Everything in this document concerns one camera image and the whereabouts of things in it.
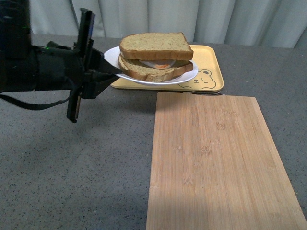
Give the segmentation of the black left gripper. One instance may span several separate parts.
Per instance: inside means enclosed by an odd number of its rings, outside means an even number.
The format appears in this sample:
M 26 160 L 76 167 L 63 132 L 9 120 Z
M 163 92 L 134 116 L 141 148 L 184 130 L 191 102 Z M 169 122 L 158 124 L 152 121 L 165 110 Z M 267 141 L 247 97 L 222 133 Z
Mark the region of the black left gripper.
M 77 42 L 73 48 L 50 41 L 45 47 L 35 48 L 38 61 L 36 90 L 69 90 L 67 99 L 53 103 L 37 104 L 44 110 L 67 102 L 67 118 L 75 123 L 80 100 L 94 99 L 113 82 L 122 70 L 105 60 L 104 53 L 93 48 L 92 30 L 95 14 L 81 8 L 81 23 Z

